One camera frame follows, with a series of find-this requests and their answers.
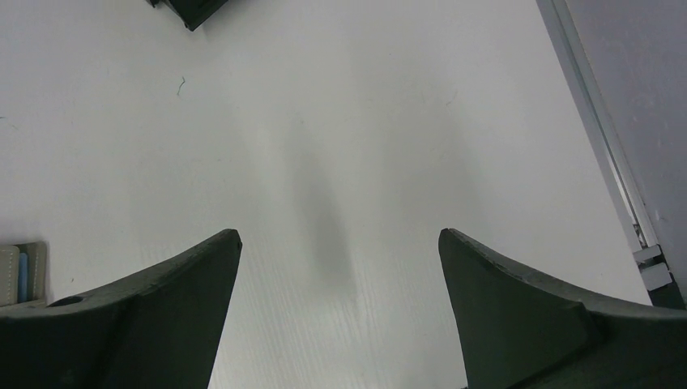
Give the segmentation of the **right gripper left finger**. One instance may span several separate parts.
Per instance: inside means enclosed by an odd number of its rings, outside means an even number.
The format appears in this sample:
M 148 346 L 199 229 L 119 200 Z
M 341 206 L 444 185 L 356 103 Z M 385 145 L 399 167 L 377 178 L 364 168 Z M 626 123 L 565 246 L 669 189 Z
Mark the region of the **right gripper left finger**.
M 110 284 L 3 311 L 2 387 L 207 387 L 241 248 L 225 229 Z

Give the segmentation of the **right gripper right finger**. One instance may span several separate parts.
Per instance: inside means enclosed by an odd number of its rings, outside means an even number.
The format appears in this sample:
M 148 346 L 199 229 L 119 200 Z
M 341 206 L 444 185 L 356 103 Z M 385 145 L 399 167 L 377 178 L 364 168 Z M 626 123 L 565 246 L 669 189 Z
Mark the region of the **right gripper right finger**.
M 683 388 L 686 313 L 605 296 L 456 229 L 438 251 L 470 388 Z

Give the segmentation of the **grey leather card holder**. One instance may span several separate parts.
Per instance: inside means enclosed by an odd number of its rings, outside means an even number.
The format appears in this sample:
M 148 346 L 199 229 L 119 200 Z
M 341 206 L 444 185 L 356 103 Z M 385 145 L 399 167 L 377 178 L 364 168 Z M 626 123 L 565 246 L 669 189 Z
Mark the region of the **grey leather card holder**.
M 1 245 L 1 308 L 43 306 L 48 247 L 45 242 Z

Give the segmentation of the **black plastic card box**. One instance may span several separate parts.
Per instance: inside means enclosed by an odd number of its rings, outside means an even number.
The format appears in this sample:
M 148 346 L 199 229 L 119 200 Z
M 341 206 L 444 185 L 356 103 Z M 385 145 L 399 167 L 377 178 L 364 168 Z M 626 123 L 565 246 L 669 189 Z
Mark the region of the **black plastic card box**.
M 147 0 L 152 7 L 164 3 L 192 32 L 227 2 L 228 0 Z

